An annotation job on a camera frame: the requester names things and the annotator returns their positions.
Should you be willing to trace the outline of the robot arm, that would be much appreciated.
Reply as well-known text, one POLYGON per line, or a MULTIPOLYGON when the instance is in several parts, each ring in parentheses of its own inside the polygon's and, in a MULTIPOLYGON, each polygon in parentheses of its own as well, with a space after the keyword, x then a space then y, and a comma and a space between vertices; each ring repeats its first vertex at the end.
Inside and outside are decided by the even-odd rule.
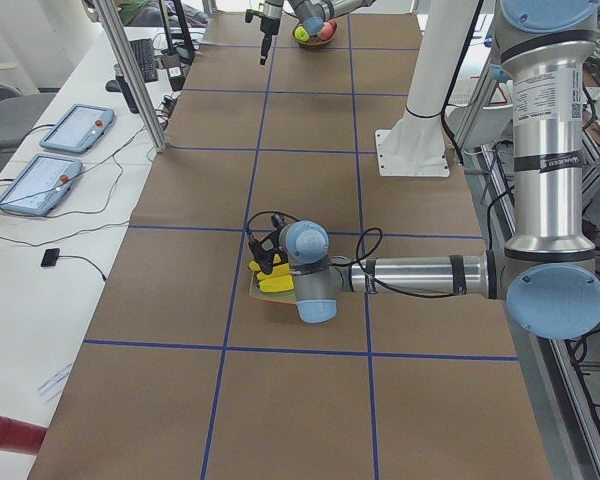
POLYGON ((512 79, 515 231, 478 255, 334 257, 325 229, 281 230, 302 320, 337 312, 343 292, 503 300, 521 327, 546 339, 591 333, 600 323, 595 247, 582 231, 582 69, 597 39, 594 1, 500 1, 494 48, 512 79))
MULTIPOLYGON (((374 3, 374 0, 289 1, 300 25, 310 37, 316 37, 328 20, 347 15, 359 8, 370 7, 374 3)), ((273 40, 279 33, 284 4, 283 0, 263 1, 257 9, 248 9, 245 12, 246 23, 250 23, 254 17, 260 19, 263 40, 259 62, 262 66, 266 64, 273 40)))

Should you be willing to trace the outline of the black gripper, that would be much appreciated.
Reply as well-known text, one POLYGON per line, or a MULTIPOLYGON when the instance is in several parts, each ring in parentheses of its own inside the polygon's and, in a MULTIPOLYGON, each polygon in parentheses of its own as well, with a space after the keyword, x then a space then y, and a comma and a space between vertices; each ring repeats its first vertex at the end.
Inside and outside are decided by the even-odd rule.
POLYGON ((260 19, 260 31, 263 33, 259 64, 265 66, 269 56, 269 49, 273 38, 279 33, 280 19, 262 15, 260 19))

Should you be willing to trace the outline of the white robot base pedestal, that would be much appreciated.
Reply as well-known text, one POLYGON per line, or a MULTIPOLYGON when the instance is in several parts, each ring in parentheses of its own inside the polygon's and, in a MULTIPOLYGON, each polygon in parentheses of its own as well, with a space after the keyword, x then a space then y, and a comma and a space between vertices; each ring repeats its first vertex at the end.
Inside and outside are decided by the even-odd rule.
POLYGON ((391 129, 375 132, 382 176, 449 176, 442 119, 481 9, 480 1, 430 3, 404 114, 391 129))

